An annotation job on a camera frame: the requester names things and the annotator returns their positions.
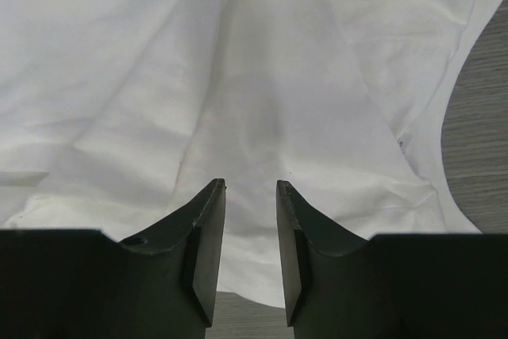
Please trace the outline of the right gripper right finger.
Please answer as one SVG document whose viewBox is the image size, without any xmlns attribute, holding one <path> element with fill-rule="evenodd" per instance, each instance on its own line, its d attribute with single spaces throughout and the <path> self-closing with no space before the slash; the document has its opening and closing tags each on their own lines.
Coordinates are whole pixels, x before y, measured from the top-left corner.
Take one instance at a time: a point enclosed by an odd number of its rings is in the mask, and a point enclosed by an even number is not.
<svg viewBox="0 0 508 339">
<path fill-rule="evenodd" d="M 287 324 L 297 338 L 504 338 L 504 234 L 348 231 L 276 187 Z"/>
</svg>

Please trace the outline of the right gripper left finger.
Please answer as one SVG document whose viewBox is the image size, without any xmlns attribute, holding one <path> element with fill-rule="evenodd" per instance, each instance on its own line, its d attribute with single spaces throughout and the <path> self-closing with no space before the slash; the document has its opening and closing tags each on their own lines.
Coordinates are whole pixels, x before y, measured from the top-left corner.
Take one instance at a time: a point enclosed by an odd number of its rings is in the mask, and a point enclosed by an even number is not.
<svg viewBox="0 0 508 339">
<path fill-rule="evenodd" d="M 223 179 L 148 228 L 1 232 L 4 338 L 203 338 L 212 326 Z"/>
</svg>

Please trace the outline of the white t shirt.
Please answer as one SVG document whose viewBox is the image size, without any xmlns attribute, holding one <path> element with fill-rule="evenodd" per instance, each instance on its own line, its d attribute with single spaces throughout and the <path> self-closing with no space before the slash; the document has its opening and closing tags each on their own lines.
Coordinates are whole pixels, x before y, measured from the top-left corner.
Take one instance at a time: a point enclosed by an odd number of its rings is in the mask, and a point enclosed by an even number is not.
<svg viewBox="0 0 508 339">
<path fill-rule="evenodd" d="M 1 223 L 121 240 L 227 186 L 218 286 L 283 305 L 275 185 L 378 233 L 473 233 L 441 160 L 502 0 L 1 0 Z"/>
</svg>

